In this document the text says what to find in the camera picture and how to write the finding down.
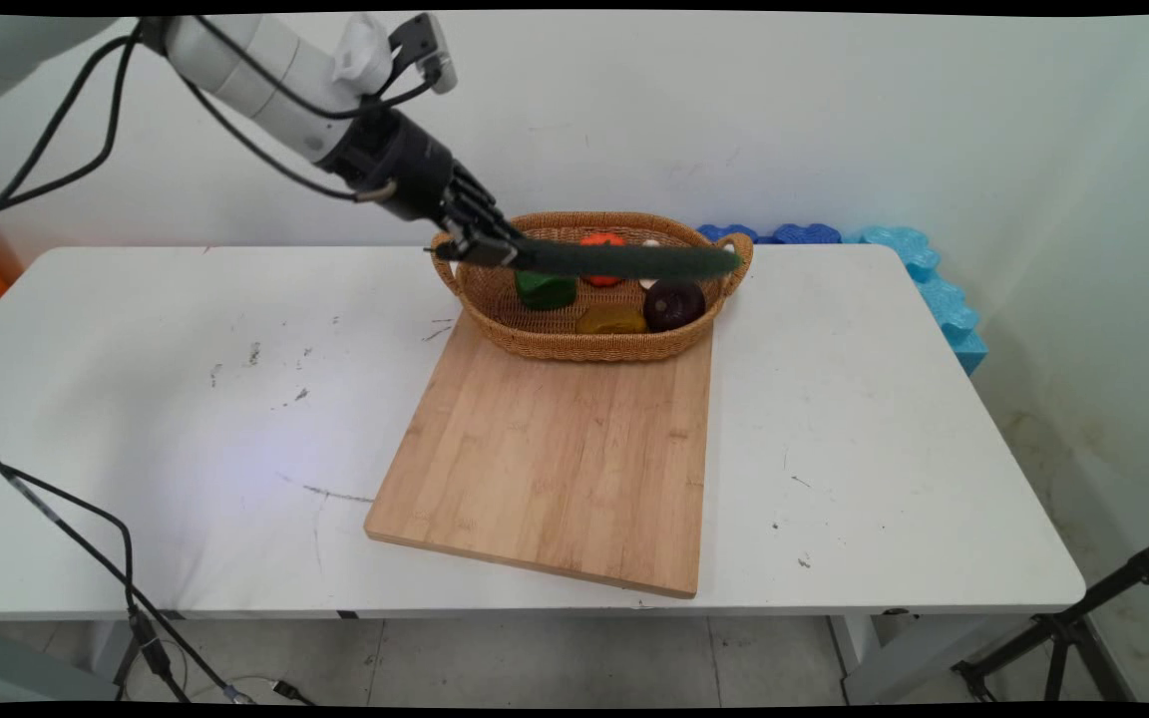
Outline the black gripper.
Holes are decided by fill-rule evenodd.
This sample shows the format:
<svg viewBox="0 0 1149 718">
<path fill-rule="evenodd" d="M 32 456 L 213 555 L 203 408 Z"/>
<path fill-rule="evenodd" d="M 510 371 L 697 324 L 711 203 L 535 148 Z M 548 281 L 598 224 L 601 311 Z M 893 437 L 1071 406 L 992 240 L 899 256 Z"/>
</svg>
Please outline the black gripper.
<svg viewBox="0 0 1149 718">
<path fill-rule="evenodd" d="M 444 262 L 508 267 L 529 239 L 498 209 L 498 201 L 452 152 L 396 109 L 379 109 L 350 119 L 319 167 L 369 194 L 403 221 L 430 221 L 448 239 L 434 246 Z M 453 179 L 453 216 L 444 213 L 444 194 Z"/>
</svg>

